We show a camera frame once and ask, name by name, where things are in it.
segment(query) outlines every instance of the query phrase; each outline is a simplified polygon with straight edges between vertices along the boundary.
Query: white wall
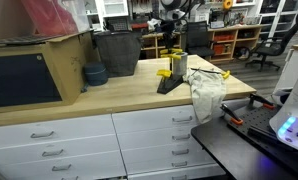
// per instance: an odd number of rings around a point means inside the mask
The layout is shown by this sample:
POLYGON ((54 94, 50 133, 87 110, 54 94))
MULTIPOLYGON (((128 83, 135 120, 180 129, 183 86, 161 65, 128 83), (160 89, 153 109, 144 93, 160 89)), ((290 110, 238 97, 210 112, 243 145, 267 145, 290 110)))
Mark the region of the white wall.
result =
POLYGON ((29 35, 33 23, 20 0, 0 0, 0 39, 29 35))

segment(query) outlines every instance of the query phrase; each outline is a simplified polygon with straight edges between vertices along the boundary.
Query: gray floor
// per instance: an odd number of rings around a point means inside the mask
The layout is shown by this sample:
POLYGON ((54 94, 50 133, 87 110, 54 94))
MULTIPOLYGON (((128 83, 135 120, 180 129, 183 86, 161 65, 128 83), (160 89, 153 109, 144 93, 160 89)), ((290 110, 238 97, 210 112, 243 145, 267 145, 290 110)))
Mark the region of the gray floor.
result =
POLYGON ((245 67, 245 63, 248 61, 234 60, 231 63, 218 64, 217 66, 223 70, 230 70, 231 75, 240 79, 249 86, 257 90, 257 94, 262 96, 270 95, 281 75, 283 66, 285 65, 287 53, 275 57, 267 57, 267 60, 273 61, 274 64, 279 65, 281 68, 276 71, 274 67, 264 66, 262 72, 258 72, 260 65, 254 64, 245 67))

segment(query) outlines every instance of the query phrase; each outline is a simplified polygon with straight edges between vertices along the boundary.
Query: cabinet door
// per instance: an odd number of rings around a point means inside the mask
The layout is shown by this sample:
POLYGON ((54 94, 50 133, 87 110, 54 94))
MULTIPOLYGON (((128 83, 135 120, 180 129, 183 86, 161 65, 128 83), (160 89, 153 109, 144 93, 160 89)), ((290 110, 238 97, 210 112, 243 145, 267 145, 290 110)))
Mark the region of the cabinet door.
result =
POLYGON ((273 31, 276 29, 276 15, 272 14, 264 14, 261 19, 261 28, 260 39, 267 39, 268 37, 272 37, 273 31))
POLYGON ((259 14, 276 14, 285 0, 263 0, 259 14))
POLYGON ((298 13, 298 0, 285 0, 281 9, 281 14, 298 13))
POLYGON ((127 0, 102 0, 103 17, 127 16, 127 0))

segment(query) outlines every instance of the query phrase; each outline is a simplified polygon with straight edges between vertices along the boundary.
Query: cardboard box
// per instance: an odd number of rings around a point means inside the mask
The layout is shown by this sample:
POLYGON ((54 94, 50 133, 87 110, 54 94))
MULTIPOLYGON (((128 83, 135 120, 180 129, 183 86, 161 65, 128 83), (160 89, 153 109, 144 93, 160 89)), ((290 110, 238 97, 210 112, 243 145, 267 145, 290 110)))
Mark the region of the cardboard box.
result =
MULTIPOLYGON (((90 32, 53 38, 40 44, 16 46, 0 45, 0 73, 3 74, 0 77, 0 91, 5 93, 5 96, 1 97, 3 98, 4 102, 7 102, 7 106, 5 106, 5 104, 0 104, 0 112, 73 104, 81 93, 81 88, 85 85, 83 66, 87 61, 92 60, 95 60, 95 53, 92 47, 90 32), (28 66, 28 64, 31 65, 29 68, 27 67, 25 69, 26 74, 24 74, 25 72, 17 73, 15 71, 17 68, 23 69, 23 67, 28 66), (46 77, 39 77, 41 76, 41 73, 37 74, 34 68, 41 71, 44 64, 46 65, 47 69, 45 70, 46 75, 43 76, 46 77), (33 78, 30 77, 31 74, 33 77, 36 77, 32 81, 30 80, 30 78, 33 78), (47 82, 46 79, 48 79, 48 74, 51 75, 50 77, 52 77, 52 80, 48 80, 47 82), (25 87, 15 87, 18 86, 16 83, 11 86, 13 80, 10 80, 10 78, 15 78, 15 82, 19 82, 19 86, 22 84, 25 87), (24 78, 26 81, 25 84, 23 84, 22 80, 19 78, 24 78), (51 84, 50 86, 52 86, 54 83, 56 89, 54 92, 51 92, 53 93, 54 97, 49 97, 49 95, 45 95, 46 92, 44 90, 37 89, 37 86, 41 85, 39 81, 41 81, 41 83, 47 82, 51 84), (18 93, 12 92, 12 90, 9 91, 8 89, 2 87, 16 89, 18 93), (23 88, 22 90, 24 92, 26 92, 27 88, 36 88, 36 90, 41 91, 41 93, 46 97, 41 98, 37 96, 37 98, 29 98, 29 100, 26 100, 27 97, 15 97, 19 94, 24 94, 23 92, 19 92, 20 88, 23 88), (5 97, 10 97, 13 102, 9 102, 5 97), (16 101, 17 98, 20 101, 24 101, 25 103, 33 103, 19 104, 18 101, 16 101)), ((31 93, 33 94, 33 97, 36 96, 35 92, 28 91, 28 95, 31 93)))

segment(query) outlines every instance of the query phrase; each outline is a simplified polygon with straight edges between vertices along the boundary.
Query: black table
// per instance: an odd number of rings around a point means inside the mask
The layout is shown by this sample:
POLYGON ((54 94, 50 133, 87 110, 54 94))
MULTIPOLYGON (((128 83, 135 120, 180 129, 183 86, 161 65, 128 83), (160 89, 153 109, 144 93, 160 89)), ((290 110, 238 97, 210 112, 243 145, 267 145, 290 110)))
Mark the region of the black table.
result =
MULTIPOLYGON (((227 101, 226 104, 238 109, 247 101, 227 101)), ((212 121, 193 128, 191 134, 229 176, 238 180, 298 179, 229 129, 222 115, 219 108, 214 112, 212 121)))

